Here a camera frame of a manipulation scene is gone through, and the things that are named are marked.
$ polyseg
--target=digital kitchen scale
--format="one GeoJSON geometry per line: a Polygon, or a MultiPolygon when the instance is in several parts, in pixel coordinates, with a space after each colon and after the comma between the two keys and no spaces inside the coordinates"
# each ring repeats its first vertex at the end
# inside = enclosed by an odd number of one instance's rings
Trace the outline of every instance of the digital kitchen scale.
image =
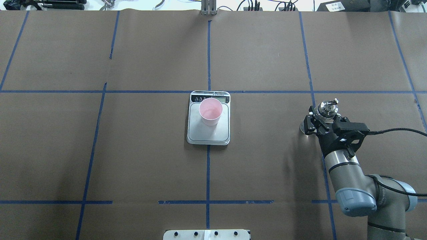
{"type": "Polygon", "coordinates": [[[227,145],[230,142],[230,94],[222,91],[193,91],[188,106],[187,141],[190,144],[227,145]],[[199,113],[200,102],[213,97],[222,103],[218,124],[208,126],[199,113]]]}

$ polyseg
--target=pink plastic cup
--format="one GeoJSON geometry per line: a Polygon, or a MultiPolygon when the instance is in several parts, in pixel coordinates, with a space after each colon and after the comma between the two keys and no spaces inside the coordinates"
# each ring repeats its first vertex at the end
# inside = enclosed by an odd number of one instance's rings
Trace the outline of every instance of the pink plastic cup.
{"type": "Polygon", "coordinates": [[[199,113],[204,124],[214,126],[222,114],[222,104],[218,99],[206,98],[200,103],[199,113]]]}

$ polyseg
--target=table surface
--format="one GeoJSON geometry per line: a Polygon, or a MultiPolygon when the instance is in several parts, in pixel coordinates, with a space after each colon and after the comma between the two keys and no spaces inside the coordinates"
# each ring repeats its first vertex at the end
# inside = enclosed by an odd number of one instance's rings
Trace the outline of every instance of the table surface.
{"type": "MultiPolygon", "coordinates": [[[[310,105],[371,130],[426,131],[426,15],[135,10],[1,12],[0,238],[365,239],[344,216],[310,105]],[[231,93],[227,146],[186,141],[193,90],[231,93]]],[[[427,191],[427,139],[369,136],[365,174],[427,191]]],[[[407,232],[427,238],[425,200],[407,232]]]]}

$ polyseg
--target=blue tape line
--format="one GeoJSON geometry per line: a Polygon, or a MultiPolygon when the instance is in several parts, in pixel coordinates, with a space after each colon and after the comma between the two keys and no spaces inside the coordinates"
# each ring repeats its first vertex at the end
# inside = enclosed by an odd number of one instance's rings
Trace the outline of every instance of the blue tape line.
{"type": "Polygon", "coordinates": [[[177,201],[159,201],[160,205],[163,204],[206,204],[206,200],[177,200],[177,201]]]}
{"type": "Polygon", "coordinates": [[[411,94],[412,93],[412,91],[313,91],[313,92],[316,94],[411,94]]]}
{"type": "Polygon", "coordinates": [[[416,101],[416,103],[417,103],[418,112],[420,113],[420,117],[421,117],[421,120],[422,120],[422,122],[423,122],[424,130],[427,132],[427,124],[426,124],[426,120],[425,120],[425,118],[424,118],[423,111],[421,110],[420,102],[418,101],[417,94],[415,93],[414,84],[413,84],[413,82],[412,82],[411,75],[409,74],[408,66],[406,65],[405,58],[403,57],[402,49],[401,49],[401,47],[400,47],[399,40],[398,40],[398,37],[397,37],[397,35],[396,35],[395,25],[394,25],[394,23],[393,23],[393,18],[392,18],[392,12],[391,12],[391,11],[389,11],[389,19],[390,19],[390,24],[391,24],[391,26],[392,26],[393,36],[395,37],[396,45],[397,45],[397,47],[398,47],[398,51],[399,51],[399,54],[400,54],[401,59],[402,59],[403,67],[404,67],[404,69],[405,69],[406,76],[408,77],[409,84],[411,85],[412,93],[414,94],[414,98],[415,98],[415,101],[416,101]]]}
{"type": "Polygon", "coordinates": [[[313,90],[313,82],[311,81],[310,65],[308,64],[308,53],[307,53],[307,45],[305,43],[304,25],[302,23],[301,12],[298,12],[298,13],[299,13],[299,24],[301,25],[302,44],[304,46],[305,64],[307,66],[307,74],[308,74],[308,79],[310,81],[311,101],[312,101],[313,106],[314,106],[314,105],[316,105],[316,101],[314,100],[314,90],[313,90]]]}
{"type": "Polygon", "coordinates": [[[211,146],[206,147],[206,229],[209,229],[209,201],[211,200],[211,146]]]}
{"type": "Polygon", "coordinates": [[[210,205],[209,205],[209,203],[206,203],[206,229],[210,229],[211,228],[209,214],[210,214],[210,205]]]}
{"type": "Polygon", "coordinates": [[[157,90],[108,90],[108,94],[189,94],[192,91],[157,91],[157,90]]]}
{"type": "Polygon", "coordinates": [[[227,91],[227,92],[229,92],[229,93],[231,93],[231,94],[309,94],[309,93],[311,93],[311,91],[300,91],[300,90],[295,90],[295,91],[292,91],[292,90],[287,90],[287,91],[280,91],[280,90],[278,90],[278,91],[270,91],[270,90],[267,90],[267,91],[263,91],[263,90],[260,90],[260,91],[258,91],[258,90],[250,90],[250,91],[246,91],[246,90],[236,90],[236,91],[227,91]]]}
{"type": "MultiPolygon", "coordinates": [[[[312,82],[312,79],[311,79],[310,65],[309,65],[309,62],[308,62],[307,44],[306,44],[306,41],[305,41],[305,34],[304,34],[304,24],[302,23],[302,14],[301,14],[301,12],[298,12],[298,13],[299,13],[299,23],[301,25],[301,35],[302,35],[302,43],[303,43],[303,46],[304,46],[305,62],[306,62],[306,65],[307,65],[307,74],[308,74],[308,79],[310,80],[311,101],[313,103],[313,106],[316,106],[316,100],[314,98],[313,82],[312,82]]],[[[331,225],[331,228],[332,228],[333,240],[336,240],[335,221],[333,219],[332,204],[331,204],[330,193],[329,193],[328,176],[327,176],[327,173],[326,173],[325,159],[323,158],[323,156],[322,156],[322,161],[323,161],[323,177],[324,177],[325,187],[326,187],[326,196],[328,197],[328,208],[329,208],[330,225],[331,225]]]]}
{"type": "Polygon", "coordinates": [[[77,226],[77,232],[76,232],[76,240],[79,240],[80,238],[80,230],[82,229],[82,221],[83,221],[83,214],[85,212],[85,204],[82,204],[82,207],[80,208],[80,216],[79,216],[79,225],[77,226]]]}
{"type": "Polygon", "coordinates": [[[117,25],[119,24],[120,11],[117,11],[116,25],[114,26],[113,40],[111,41],[110,59],[113,57],[114,42],[116,41],[117,25]]]}
{"type": "MultiPolygon", "coordinates": [[[[338,203],[337,200],[331,200],[331,203],[338,203]]],[[[329,203],[328,200],[312,200],[311,203],[313,204],[322,204],[322,203],[329,203]]]]}
{"type": "Polygon", "coordinates": [[[26,93],[26,94],[100,94],[100,90],[1,90],[0,93],[26,93]]]}
{"type": "MultiPolygon", "coordinates": [[[[83,201],[67,200],[0,200],[0,204],[82,204],[83,201]]],[[[113,201],[86,201],[86,204],[113,204],[113,201]]]]}
{"type": "Polygon", "coordinates": [[[19,31],[18,38],[16,39],[16,42],[15,42],[15,46],[13,46],[12,53],[10,54],[9,62],[7,63],[6,69],[3,74],[3,78],[0,83],[0,90],[3,88],[4,81],[6,80],[7,73],[9,72],[10,64],[12,63],[13,56],[15,55],[16,48],[18,47],[18,43],[21,38],[22,32],[24,30],[25,23],[28,18],[28,14],[29,14],[29,11],[27,11],[27,13],[25,14],[25,18],[24,18],[24,22],[22,23],[21,30],[19,31]]]}
{"type": "Polygon", "coordinates": [[[272,204],[274,200],[211,200],[210,204],[272,204]]]}
{"type": "Polygon", "coordinates": [[[83,193],[82,208],[80,209],[79,225],[77,226],[76,240],[80,238],[80,229],[82,228],[83,214],[85,212],[85,202],[86,202],[86,197],[88,196],[89,181],[91,178],[92,164],[94,162],[95,146],[97,144],[97,139],[98,139],[99,122],[101,121],[101,113],[102,113],[102,108],[104,106],[106,89],[107,89],[107,83],[104,84],[104,89],[102,90],[101,104],[99,105],[97,126],[95,128],[94,142],[92,143],[92,152],[91,152],[91,158],[89,160],[88,175],[86,176],[85,191],[83,193]]]}
{"type": "Polygon", "coordinates": [[[323,162],[323,179],[324,179],[325,187],[326,187],[326,197],[328,198],[330,224],[332,227],[333,239],[336,240],[335,221],[333,219],[333,212],[332,212],[332,200],[330,199],[328,174],[326,173],[325,158],[323,157],[323,155],[322,155],[322,162],[323,162]]]}
{"type": "Polygon", "coordinates": [[[208,21],[208,91],[211,90],[211,21],[208,21]]]}
{"type": "Polygon", "coordinates": [[[274,200],[176,200],[158,201],[160,205],[166,204],[272,204],[274,200]]]}

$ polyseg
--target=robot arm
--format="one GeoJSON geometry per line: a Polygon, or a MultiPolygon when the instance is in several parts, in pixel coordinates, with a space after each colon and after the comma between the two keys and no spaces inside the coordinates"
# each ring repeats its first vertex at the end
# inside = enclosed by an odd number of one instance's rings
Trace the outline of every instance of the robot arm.
{"type": "Polygon", "coordinates": [[[406,235],[405,212],[417,204],[416,196],[382,187],[415,193],[406,183],[379,175],[366,176],[355,152],[370,130],[364,123],[352,123],[338,114],[338,100],[311,106],[300,128],[315,134],[325,158],[341,211],[350,217],[368,216],[368,240],[410,240],[406,235]]]}

